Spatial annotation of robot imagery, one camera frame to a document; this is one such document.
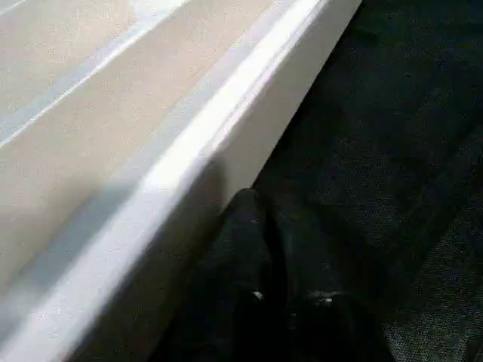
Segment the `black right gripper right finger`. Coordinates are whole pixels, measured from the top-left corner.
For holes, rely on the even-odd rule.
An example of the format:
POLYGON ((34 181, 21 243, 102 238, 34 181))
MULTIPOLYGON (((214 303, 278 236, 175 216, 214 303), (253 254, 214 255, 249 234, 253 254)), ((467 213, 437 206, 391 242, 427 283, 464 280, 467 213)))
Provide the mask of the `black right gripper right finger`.
POLYGON ((387 361, 368 282, 373 266, 328 220, 298 204, 270 206, 285 267, 291 356, 297 361, 387 361))

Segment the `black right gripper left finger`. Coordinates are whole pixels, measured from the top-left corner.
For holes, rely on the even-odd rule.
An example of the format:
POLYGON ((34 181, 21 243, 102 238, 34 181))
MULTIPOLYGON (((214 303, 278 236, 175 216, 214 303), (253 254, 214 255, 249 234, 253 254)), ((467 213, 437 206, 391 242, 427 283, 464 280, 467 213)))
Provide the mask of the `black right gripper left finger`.
POLYGON ((262 361, 268 355, 273 261, 265 230, 259 195, 242 189, 195 266, 177 316, 178 361, 262 361))

